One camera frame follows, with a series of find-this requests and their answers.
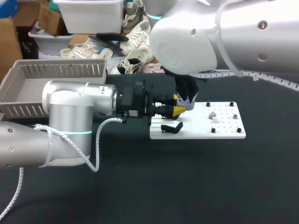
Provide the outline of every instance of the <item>black bracket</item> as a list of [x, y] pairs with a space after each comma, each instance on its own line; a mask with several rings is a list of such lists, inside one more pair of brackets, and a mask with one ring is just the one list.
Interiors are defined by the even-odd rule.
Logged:
[[166, 68], [162, 67], [166, 75], [172, 76], [176, 81], [176, 91], [181, 98], [185, 101], [189, 97], [190, 102], [197, 96], [199, 88], [196, 85], [195, 78], [189, 75], [178, 75]]
[[161, 130], [162, 132], [177, 134], [182, 129], [182, 127], [183, 127], [183, 123], [180, 122], [176, 127], [161, 125]]

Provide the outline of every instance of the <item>screw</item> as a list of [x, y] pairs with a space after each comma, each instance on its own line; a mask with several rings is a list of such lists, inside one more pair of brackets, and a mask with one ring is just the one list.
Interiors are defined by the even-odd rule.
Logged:
[[211, 120], [216, 116], [217, 116], [217, 114], [214, 111], [212, 111], [211, 114], [209, 115], [209, 119]]
[[257, 58], [258, 58], [259, 61], [264, 62], [264, 61], [267, 60], [267, 55], [266, 55], [266, 54], [263, 54], [263, 53], [259, 53], [259, 54], [257, 55]]
[[258, 23], [258, 26], [257, 26], [257, 27], [258, 27], [260, 30], [264, 30], [264, 29], [267, 28], [267, 26], [268, 26], [267, 21], [260, 21], [260, 22]]

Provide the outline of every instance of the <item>metal cylinder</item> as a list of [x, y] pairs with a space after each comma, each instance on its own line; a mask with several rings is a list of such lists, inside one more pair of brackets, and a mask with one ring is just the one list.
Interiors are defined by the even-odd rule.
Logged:
[[162, 18], [179, 0], [143, 0], [151, 27]]
[[[50, 99], [49, 126], [66, 134], [85, 156], [90, 155], [93, 125], [93, 99], [91, 96], [58, 91]], [[63, 139], [53, 138], [51, 166], [75, 166], [84, 163]]]
[[0, 168], [41, 166], [48, 155], [47, 132], [0, 122]]
[[298, 73], [299, 13], [295, 2], [244, 1], [224, 7], [222, 42], [237, 68]]
[[115, 115], [117, 89], [115, 85], [50, 81], [43, 89], [43, 109], [49, 114], [50, 98], [57, 91], [74, 91], [88, 94], [93, 99], [93, 117], [110, 118]]
[[223, 45], [239, 70], [298, 73], [295, 1], [245, 0], [221, 6], [203, 2], [180, 1], [152, 29], [155, 57], [167, 70], [185, 75], [229, 69], [219, 50]]

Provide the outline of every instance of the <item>white plastic bin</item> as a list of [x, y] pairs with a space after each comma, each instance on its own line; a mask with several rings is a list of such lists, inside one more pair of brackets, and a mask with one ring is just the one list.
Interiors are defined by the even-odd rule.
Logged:
[[71, 41], [71, 36], [51, 36], [51, 35], [39, 35], [36, 34], [39, 30], [33, 28], [28, 36], [32, 37], [37, 43], [39, 51], [43, 55], [56, 55], [60, 56], [60, 51], [65, 48], [69, 48], [68, 44]]
[[120, 33], [124, 0], [53, 0], [71, 34]]

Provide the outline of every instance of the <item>cardboard box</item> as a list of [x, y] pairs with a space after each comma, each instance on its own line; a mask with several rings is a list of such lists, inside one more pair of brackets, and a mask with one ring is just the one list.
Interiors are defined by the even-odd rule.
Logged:
[[39, 3], [43, 4], [45, 2], [49, 2], [49, 0], [37, 0]]
[[19, 2], [20, 10], [14, 15], [14, 26], [20, 42], [33, 42], [28, 36], [34, 23], [37, 21], [40, 4], [38, 2]]
[[84, 43], [89, 38], [90, 34], [74, 34], [69, 42], [69, 48], [72, 48], [75, 44]]
[[23, 59], [12, 18], [0, 19], [0, 83], [16, 60]]
[[61, 13], [49, 9], [49, 2], [41, 4], [38, 26], [48, 34], [59, 36], [66, 32], [66, 27]]

